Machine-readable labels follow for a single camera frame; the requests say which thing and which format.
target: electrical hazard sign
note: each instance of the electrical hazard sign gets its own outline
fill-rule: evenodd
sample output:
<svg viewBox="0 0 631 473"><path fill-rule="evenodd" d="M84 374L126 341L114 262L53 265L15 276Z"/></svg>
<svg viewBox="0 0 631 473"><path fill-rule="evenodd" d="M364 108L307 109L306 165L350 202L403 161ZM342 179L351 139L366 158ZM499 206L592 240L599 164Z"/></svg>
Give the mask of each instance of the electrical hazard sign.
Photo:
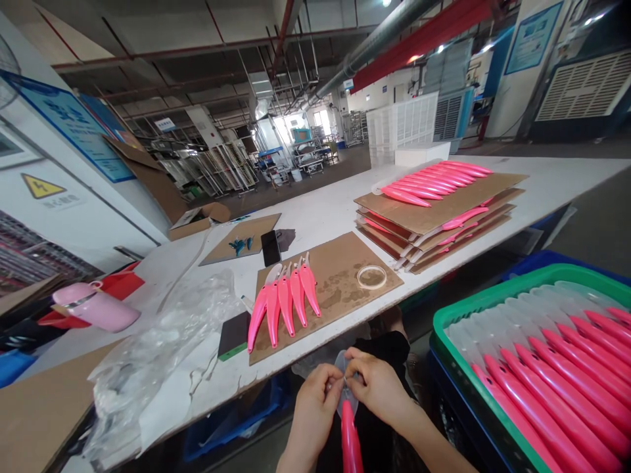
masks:
<svg viewBox="0 0 631 473"><path fill-rule="evenodd" d="M64 187L58 186L57 184L44 181L43 179L28 174L22 173L22 178L26 183L28 190L31 191L31 195L35 199L50 197L68 190Z"/></svg>

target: hand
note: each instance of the hand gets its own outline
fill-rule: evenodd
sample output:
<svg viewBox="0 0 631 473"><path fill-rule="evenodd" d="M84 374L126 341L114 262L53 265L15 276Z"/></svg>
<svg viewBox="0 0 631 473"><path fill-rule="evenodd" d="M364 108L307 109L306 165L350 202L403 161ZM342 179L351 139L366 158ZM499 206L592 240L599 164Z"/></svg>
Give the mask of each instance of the hand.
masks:
<svg viewBox="0 0 631 473"><path fill-rule="evenodd" d="M316 463L331 431L344 387L342 378L339 369L323 363L304 381L296 398L289 440L277 472L307 473Z"/></svg>
<svg viewBox="0 0 631 473"><path fill-rule="evenodd" d="M358 401L396 430L397 424L414 407L394 369L385 361L355 347L346 350L344 356L352 359L344 374L346 385ZM363 380L353 377L356 372L361 374Z"/></svg>

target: concrete floor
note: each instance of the concrete floor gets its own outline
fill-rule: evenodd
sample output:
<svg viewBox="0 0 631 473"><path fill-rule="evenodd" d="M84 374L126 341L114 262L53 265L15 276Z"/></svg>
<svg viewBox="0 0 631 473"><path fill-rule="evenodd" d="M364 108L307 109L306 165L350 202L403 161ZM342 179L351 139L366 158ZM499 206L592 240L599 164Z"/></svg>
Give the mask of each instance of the concrete floor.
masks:
<svg viewBox="0 0 631 473"><path fill-rule="evenodd" d="M571 145L516 145L512 143L484 143L480 147L461 149L459 154L493 156L549 156L555 158L631 158L631 141L607 139L595 145L577 143ZM463 142L462 147L475 146L474 140ZM241 199L225 198L226 204L236 217L265 208L286 199L304 194L340 179L370 168L367 146L356 146L340 151L340 162L325 168L324 174L283 187L275 192L271 187L260 185L258 193L251 192ZM608 182L601 184L580 198L574 205L578 212L559 233L548 249L591 263L603 269L631 277L631 251L628 235L631 231L631 168ZM424 336L412 344L415 353L424 355L428 350L429 337ZM239 471L273 472L285 448L288 423L270 435L251 445L246 451L223 463L213 471L228 473Z"/></svg>

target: pink tumbler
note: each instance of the pink tumbler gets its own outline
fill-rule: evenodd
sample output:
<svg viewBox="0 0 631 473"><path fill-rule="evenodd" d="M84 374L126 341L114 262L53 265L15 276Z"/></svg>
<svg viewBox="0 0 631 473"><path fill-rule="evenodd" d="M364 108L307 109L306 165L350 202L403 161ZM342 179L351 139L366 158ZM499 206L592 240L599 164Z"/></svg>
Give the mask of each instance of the pink tumbler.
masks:
<svg viewBox="0 0 631 473"><path fill-rule="evenodd" d="M101 281L77 282L53 293L53 300L69 314L107 330L120 332L133 324L140 311L132 309L105 292L98 291Z"/></svg>

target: blue wall poster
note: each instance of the blue wall poster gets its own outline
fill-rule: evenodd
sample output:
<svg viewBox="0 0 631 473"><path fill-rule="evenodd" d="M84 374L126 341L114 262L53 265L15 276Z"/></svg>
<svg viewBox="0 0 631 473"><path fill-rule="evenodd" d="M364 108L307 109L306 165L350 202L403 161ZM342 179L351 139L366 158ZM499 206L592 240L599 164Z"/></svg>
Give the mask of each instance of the blue wall poster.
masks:
<svg viewBox="0 0 631 473"><path fill-rule="evenodd" d="M134 174L101 135L107 131L70 92L10 72L1 77L113 183Z"/></svg>
<svg viewBox="0 0 631 473"><path fill-rule="evenodd" d="M544 57L563 2L529 16L519 24L504 75L536 67Z"/></svg>

